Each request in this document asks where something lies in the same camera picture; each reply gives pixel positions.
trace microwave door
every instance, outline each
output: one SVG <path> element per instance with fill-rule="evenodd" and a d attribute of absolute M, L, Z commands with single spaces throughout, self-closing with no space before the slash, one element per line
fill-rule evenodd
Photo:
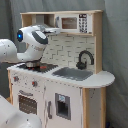
<path fill-rule="evenodd" d="M 79 17 L 77 14 L 60 15 L 58 25 L 61 32 L 79 33 Z"/>

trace microwave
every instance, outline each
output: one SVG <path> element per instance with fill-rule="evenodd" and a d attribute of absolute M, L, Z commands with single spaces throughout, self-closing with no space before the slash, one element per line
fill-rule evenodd
<path fill-rule="evenodd" d="M 92 33 L 91 14 L 56 14 L 55 25 L 61 32 Z"/>

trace gray wall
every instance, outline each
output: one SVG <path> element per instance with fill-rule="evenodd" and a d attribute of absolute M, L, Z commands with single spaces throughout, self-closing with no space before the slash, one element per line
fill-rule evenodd
<path fill-rule="evenodd" d="M 21 27 L 20 12 L 104 10 L 103 69 L 116 77 L 107 87 L 107 121 L 114 128 L 128 128 L 128 1 L 127 0 L 11 0 L 14 34 Z M 20 51 L 24 45 L 16 42 Z"/>
<path fill-rule="evenodd" d="M 9 1 L 0 0 L 0 39 L 13 39 L 11 8 Z M 9 97 L 8 73 L 6 68 L 10 64 L 2 63 L 0 69 L 0 94 Z"/>

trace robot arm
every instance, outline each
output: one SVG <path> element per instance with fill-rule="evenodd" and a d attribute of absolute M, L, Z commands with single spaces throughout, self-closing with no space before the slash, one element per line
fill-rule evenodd
<path fill-rule="evenodd" d="M 21 28 L 17 33 L 19 42 L 29 44 L 24 53 L 17 53 L 14 43 L 8 39 L 0 40 L 0 62 L 23 63 L 40 61 L 48 44 L 46 35 L 59 34 L 59 28 L 44 28 L 41 25 Z"/>
<path fill-rule="evenodd" d="M 17 33 L 19 42 L 29 44 L 24 53 L 17 53 L 14 43 L 0 40 L 0 62 L 20 63 L 39 61 L 48 44 L 48 35 L 59 34 L 59 28 L 44 28 L 41 25 L 21 28 Z M 0 96 L 0 128 L 42 128 L 37 115 L 26 114 L 14 108 Z"/>

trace kitchen counter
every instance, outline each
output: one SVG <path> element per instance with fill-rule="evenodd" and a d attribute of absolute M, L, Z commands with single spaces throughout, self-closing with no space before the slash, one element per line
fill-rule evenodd
<path fill-rule="evenodd" d="M 49 79 L 52 81 L 60 81 L 61 83 L 69 84 L 71 86 L 76 86 L 76 87 L 82 87 L 82 88 L 102 88 L 102 87 L 111 85 L 115 80 L 114 75 L 107 71 L 101 71 L 98 74 L 93 74 L 83 81 L 76 81 L 76 80 L 53 76 L 52 73 L 61 69 L 62 68 L 61 66 L 56 67 L 46 73 L 38 73 L 38 72 L 33 72 L 33 71 L 28 71 L 28 70 L 17 68 L 17 66 L 19 65 L 21 64 L 11 66 L 7 68 L 7 70 L 14 70 L 18 72 L 41 76 L 47 80 Z"/>

